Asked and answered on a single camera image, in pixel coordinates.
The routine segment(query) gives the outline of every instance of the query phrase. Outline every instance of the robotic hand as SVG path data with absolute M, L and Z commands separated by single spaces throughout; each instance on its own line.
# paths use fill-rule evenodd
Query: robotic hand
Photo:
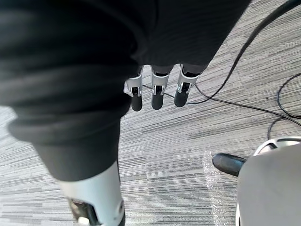
M 184 106 L 250 0 L 32 2 L 0 2 L 0 105 L 17 115 L 9 131 L 33 144 L 79 223 L 124 226 L 125 81 L 139 111 L 140 65 L 152 65 L 152 107 L 160 109 L 182 63 L 174 102 Z

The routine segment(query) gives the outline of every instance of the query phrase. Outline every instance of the robotic finger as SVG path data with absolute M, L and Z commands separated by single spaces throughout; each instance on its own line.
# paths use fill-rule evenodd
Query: robotic finger
M 186 104 L 191 88 L 197 82 L 198 77 L 207 68 L 207 66 L 208 64 L 200 66 L 181 64 L 177 91 L 174 97 L 174 104 L 177 107 L 183 107 Z
M 169 74 L 174 66 L 151 66 L 151 106 L 159 110 L 163 105 L 164 91 L 167 87 Z
M 136 112 L 142 109 L 142 71 L 143 66 L 140 68 L 136 77 L 126 81 L 127 89 L 132 97 L 132 109 Z

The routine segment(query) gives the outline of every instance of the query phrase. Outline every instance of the gray carpet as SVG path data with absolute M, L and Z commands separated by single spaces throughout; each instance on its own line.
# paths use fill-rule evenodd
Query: gray carpet
M 255 0 L 198 80 L 207 94 L 217 90 L 254 27 L 284 0 Z M 269 25 L 243 55 L 218 98 L 281 112 L 276 92 L 301 72 L 301 7 Z M 150 68 L 143 83 L 151 84 Z M 170 76 L 173 94 L 179 66 Z M 301 77 L 283 89 L 281 102 L 301 111 Z M 189 101 L 202 97 L 195 88 Z M 0 108 L 0 225 L 71 226 L 72 215 L 55 180 L 29 144 L 16 141 L 6 124 L 13 113 Z M 233 226 L 237 178 L 215 170 L 211 155 L 219 152 L 249 157 L 267 138 L 276 117 L 215 101 L 177 108 L 165 97 L 151 108 L 151 92 L 143 90 L 143 109 L 123 118 L 120 138 L 121 187 L 127 226 Z M 280 121 L 272 136 L 300 135 L 301 128 Z

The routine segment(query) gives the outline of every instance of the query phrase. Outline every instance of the black wire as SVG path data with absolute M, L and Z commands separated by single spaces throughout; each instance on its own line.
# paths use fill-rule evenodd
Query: black wire
M 292 80 L 293 78 L 296 78 L 298 76 L 300 76 L 301 74 L 297 74 L 297 75 L 294 75 L 293 77 L 289 78 L 280 88 L 280 90 L 278 91 L 278 93 L 281 91 L 281 89 L 290 81 Z M 197 90 L 200 92 L 200 94 L 202 94 L 203 96 L 207 97 L 207 95 L 205 93 L 203 93 L 199 87 L 197 85 L 195 85 L 195 87 L 197 88 Z M 275 125 L 276 122 L 282 120 L 282 119 L 288 119 L 289 121 L 297 124 L 298 126 L 301 126 L 301 123 L 298 123 L 296 120 L 294 120 L 293 118 L 297 118 L 295 116 L 286 116 L 286 115 L 283 115 L 283 114 L 280 114 L 280 113 L 277 113 L 277 112 L 274 112 L 274 111 L 270 111 L 270 110 L 267 110 L 267 109 L 263 109 L 263 108 L 260 108 L 260 107 L 253 107 L 253 106 L 249 106 L 249 105 L 242 105 L 242 104 L 238 104 L 238 103 L 234 103 L 234 102 L 230 102 L 230 101 L 226 101 L 226 100 L 220 100 L 220 99 L 216 99 L 216 98 L 212 98 L 212 100 L 215 100 L 215 101 L 219 101 L 219 102 L 223 102 L 223 103 L 227 103 L 227 104 L 230 104 L 230 105 L 236 105 L 236 106 L 240 106 L 240 107 L 245 107 L 245 108 L 251 108 L 251 109 L 254 109 L 254 110 L 258 110 L 258 111 L 262 111 L 262 112 L 267 112 L 267 113 L 271 113 L 271 114 L 274 114 L 274 115 L 277 115 L 277 116 L 280 116 L 280 118 L 277 118 L 275 119 L 269 126 L 269 129 L 268 129 L 268 134 L 267 134 L 267 137 L 268 137 L 268 140 L 271 139 L 271 130 L 272 130 L 272 127 Z
M 148 89 L 152 89 L 150 86 L 147 86 L 147 85 L 143 85 L 143 86 L 146 87 L 146 88 L 148 88 Z M 166 93 L 166 92 L 164 92 L 164 94 L 165 94 L 166 96 L 169 96 L 169 97 L 174 98 L 173 95 L 170 95 L 170 94 L 168 94 L 168 93 Z
M 280 93 L 281 93 L 281 90 L 283 89 L 283 87 L 284 87 L 287 83 L 289 83 L 290 80 L 292 80 L 292 79 L 294 79 L 294 78 L 296 78 L 296 77 L 298 77 L 298 76 L 300 76 L 300 75 L 301 75 L 301 73 L 296 74 L 296 75 L 294 75 L 293 77 L 289 78 L 289 79 L 288 79 L 288 80 L 280 87 L 280 89 L 279 89 L 278 92 L 277 92 L 277 103 L 278 103 L 278 106 L 281 108 L 281 110 L 282 110 L 283 112 L 285 112 L 286 114 L 288 114 L 288 115 L 291 116 L 292 118 L 296 118 L 296 119 L 301 119 L 301 115 L 293 115 L 293 114 L 290 114 L 289 112 L 287 112 L 287 111 L 283 108 L 283 106 L 282 106 L 281 103 L 280 103 Z
M 201 104 L 204 103 L 210 99 L 212 99 L 216 94 L 218 94 L 221 89 L 226 85 L 227 81 L 229 80 L 230 76 L 232 75 L 236 65 L 238 64 L 241 56 L 245 52 L 245 50 L 248 48 L 248 46 L 252 43 L 252 41 L 256 38 L 256 36 L 259 34 L 259 32 L 265 28 L 267 25 L 269 25 L 271 22 L 276 20 L 278 17 L 282 16 L 284 13 L 288 12 L 289 10 L 295 8 L 296 6 L 301 4 L 301 0 L 289 0 L 286 3 L 279 6 L 277 9 L 275 9 L 271 14 L 269 14 L 266 18 L 264 18 L 263 21 L 255 28 L 255 30 L 251 33 L 248 40 L 245 42 L 243 47 L 241 48 L 238 56 L 236 57 L 229 74 L 227 75 L 226 79 L 222 83 L 222 85 L 218 88 L 218 90 L 213 93 L 210 97 L 208 97 L 206 100 L 195 102 L 193 104 Z

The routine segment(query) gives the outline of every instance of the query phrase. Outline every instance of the black fabric sleeve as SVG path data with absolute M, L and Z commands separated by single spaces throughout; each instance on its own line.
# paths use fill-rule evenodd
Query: black fabric sleeve
M 0 105 L 14 109 L 11 134 L 33 143 L 52 176 L 77 181 L 117 160 L 135 39 L 81 1 L 45 2 L 0 2 Z

